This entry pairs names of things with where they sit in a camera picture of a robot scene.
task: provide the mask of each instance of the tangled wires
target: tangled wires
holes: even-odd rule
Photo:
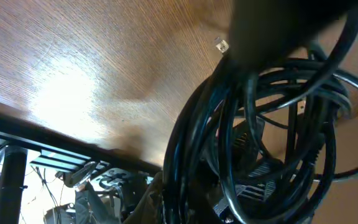
[[[263,75],[244,73],[227,52],[213,74],[190,96],[180,113],[168,143],[163,167],[163,217],[167,223],[188,223],[194,212],[215,215],[211,206],[192,206],[189,185],[195,178],[200,159],[219,177],[219,184],[233,216],[240,223],[301,223],[313,215],[332,182],[358,177],[358,168],[335,174],[336,140],[334,122],[339,112],[351,113],[348,92],[340,82],[358,89],[358,78],[338,69],[358,33],[358,7],[350,10],[344,30],[329,57],[318,44],[306,46],[308,59],[289,58],[276,64],[274,72]],[[256,106],[258,99],[283,95],[278,100]],[[306,100],[305,112],[297,115],[297,103]],[[288,125],[267,119],[263,114],[289,106]],[[262,159],[273,159],[262,142],[258,119],[287,129],[285,162],[260,175],[249,171],[233,172],[234,118],[243,117],[244,131],[250,147]],[[325,145],[322,174],[315,174],[314,165]],[[256,163],[242,164],[250,170]],[[244,209],[249,204],[238,200],[236,184],[253,185],[274,181],[274,192],[257,205],[254,212]],[[318,187],[309,198],[313,181]],[[220,223],[219,217],[208,222]],[[200,223],[206,222],[199,215]]]

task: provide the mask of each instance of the brown surface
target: brown surface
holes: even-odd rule
[[[230,5],[0,1],[0,111],[161,165],[176,117],[221,57],[212,27],[227,27]],[[358,41],[345,67],[358,75]]]

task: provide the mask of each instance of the wooden table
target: wooden table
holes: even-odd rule
[[[214,39],[225,38],[230,8],[229,0],[0,1],[0,112],[162,165],[179,112],[221,58]],[[326,49],[341,26],[320,37]],[[358,75],[358,41],[343,67]],[[358,114],[354,91],[352,101]],[[270,117],[286,122],[285,110]],[[279,151],[285,135],[267,124],[264,140]]]

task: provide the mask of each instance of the blurry black object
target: blurry black object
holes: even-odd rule
[[[311,39],[345,13],[344,30],[327,57]],[[219,178],[231,217],[238,223],[310,222],[333,181],[358,177],[358,168],[334,173],[334,122],[338,111],[344,116],[351,113],[348,92],[340,80],[358,88],[358,78],[338,66],[357,33],[358,1],[235,1],[229,32],[231,48],[213,74],[190,96],[168,143],[163,167],[164,221],[232,221],[220,220],[213,212],[213,205],[206,204],[211,189],[205,187],[208,181],[199,178],[200,166],[205,163],[200,159],[206,160],[211,172]],[[286,58],[298,47],[307,49],[308,59]],[[271,68],[274,72],[259,76]],[[256,100],[272,95],[283,97],[256,107]],[[297,103],[304,99],[305,112],[298,116]],[[264,174],[247,175],[256,163],[251,156],[241,164],[243,172],[236,170],[238,161],[233,155],[237,153],[237,136],[233,122],[239,111],[245,118],[244,140],[249,142],[243,146],[243,154],[252,155],[256,150],[262,160],[272,161],[262,142],[258,117],[265,119],[263,114],[287,106],[290,107],[288,125],[275,123],[288,131],[284,164]],[[216,135],[215,147],[211,141]],[[324,171],[316,175],[314,165],[324,144]],[[272,194],[258,203],[257,210],[244,209],[255,205],[239,200],[236,184],[247,187],[269,181],[275,182]],[[309,198],[313,181],[319,184]],[[215,217],[205,219],[205,215]]]

